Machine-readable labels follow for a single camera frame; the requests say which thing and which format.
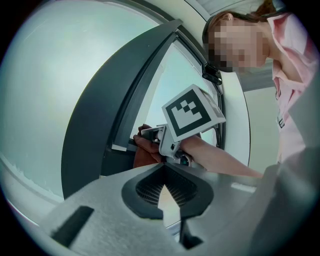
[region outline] dark gray frame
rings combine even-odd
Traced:
[[[100,67],[81,94],[63,142],[61,183],[65,199],[99,179],[100,175],[108,176],[132,168],[135,157],[135,144],[130,139],[132,127],[150,82],[175,40],[185,46],[199,64],[206,63],[204,50],[182,27],[181,20],[174,20],[160,10],[156,14],[145,1],[102,2],[128,7],[133,5],[142,13],[154,15],[163,24],[144,32],[119,49]],[[225,114],[223,97],[215,89],[218,105]],[[220,125],[218,130],[224,148],[225,124]],[[125,148],[127,152],[114,150],[113,145]]]

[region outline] forearm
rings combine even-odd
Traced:
[[[192,136],[181,142],[181,149],[192,156],[193,160],[209,172],[252,176],[261,178],[263,175],[245,166],[227,152],[212,146],[199,137]]]

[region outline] pink shirt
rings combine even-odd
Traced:
[[[302,82],[289,80],[282,71],[280,63],[273,61],[272,79],[275,83],[279,106],[278,161],[283,162],[289,156],[305,148],[303,138],[288,110],[314,77],[319,58],[318,51],[296,16],[286,13],[267,20],[271,26],[275,44],[292,61],[302,80]]]

